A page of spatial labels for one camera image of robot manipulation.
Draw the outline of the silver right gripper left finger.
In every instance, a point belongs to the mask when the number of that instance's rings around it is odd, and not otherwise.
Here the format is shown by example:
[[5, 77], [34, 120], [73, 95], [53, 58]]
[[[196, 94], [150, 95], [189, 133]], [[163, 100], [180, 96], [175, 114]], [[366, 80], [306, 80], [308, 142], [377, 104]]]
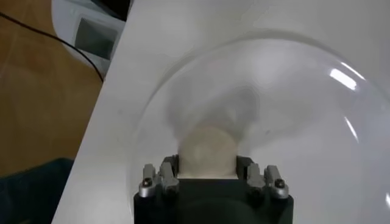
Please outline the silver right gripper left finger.
[[179, 192], [178, 173], [178, 155], [165, 157], [160, 165], [159, 172], [156, 172], [152, 164], [146, 164], [143, 167], [143, 179], [139, 184], [138, 195], [141, 198], [154, 197], [157, 194], [157, 188], [161, 187], [163, 195], [174, 197]]

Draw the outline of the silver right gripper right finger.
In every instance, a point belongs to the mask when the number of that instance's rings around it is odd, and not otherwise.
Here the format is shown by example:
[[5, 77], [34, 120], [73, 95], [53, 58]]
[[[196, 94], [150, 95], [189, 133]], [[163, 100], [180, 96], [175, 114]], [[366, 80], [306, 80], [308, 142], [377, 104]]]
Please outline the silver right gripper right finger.
[[280, 175], [275, 165], [268, 165], [261, 172], [259, 165], [249, 157], [236, 157], [236, 175], [244, 180], [251, 192], [260, 197], [268, 194], [276, 200], [286, 200], [289, 197], [289, 186]]

